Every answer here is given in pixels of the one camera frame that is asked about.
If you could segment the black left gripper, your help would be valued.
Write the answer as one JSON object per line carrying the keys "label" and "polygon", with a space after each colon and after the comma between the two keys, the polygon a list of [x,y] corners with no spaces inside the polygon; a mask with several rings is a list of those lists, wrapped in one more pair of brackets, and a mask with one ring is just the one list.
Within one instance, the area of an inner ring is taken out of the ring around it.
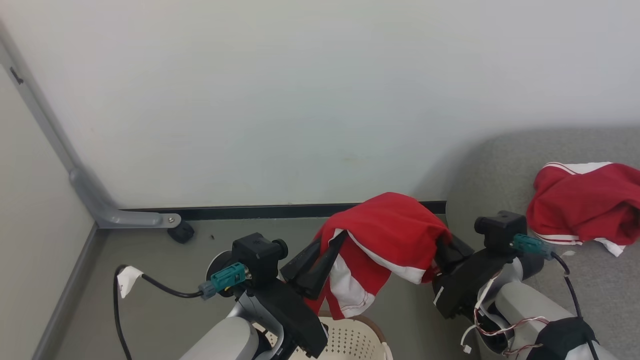
{"label": "black left gripper", "polygon": [[342,230],[329,240],[322,255],[321,241],[314,240],[279,270],[283,282],[276,278],[250,289],[254,300],[266,312],[256,315],[256,322],[274,335],[279,333],[277,344],[258,359],[289,359],[297,348],[308,358],[318,359],[322,355],[329,335],[318,315],[288,284],[297,286],[304,298],[318,300],[347,234]]}

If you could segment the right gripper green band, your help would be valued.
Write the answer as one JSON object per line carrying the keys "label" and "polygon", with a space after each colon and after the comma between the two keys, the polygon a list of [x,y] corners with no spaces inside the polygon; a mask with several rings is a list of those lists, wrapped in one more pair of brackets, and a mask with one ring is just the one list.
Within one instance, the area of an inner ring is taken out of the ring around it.
{"label": "right gripper green band", "polygon": [[[516,257],[515,252],[500,254],[489,249],[474,253],[471,246],[454,234],[450,242],[437,239],[434,261],[442,274],[434,278],[432,287],[439,314],[445,319],[458,315],[472,317],[478,291]],[[462,264],[451,272],[451,262]]]}

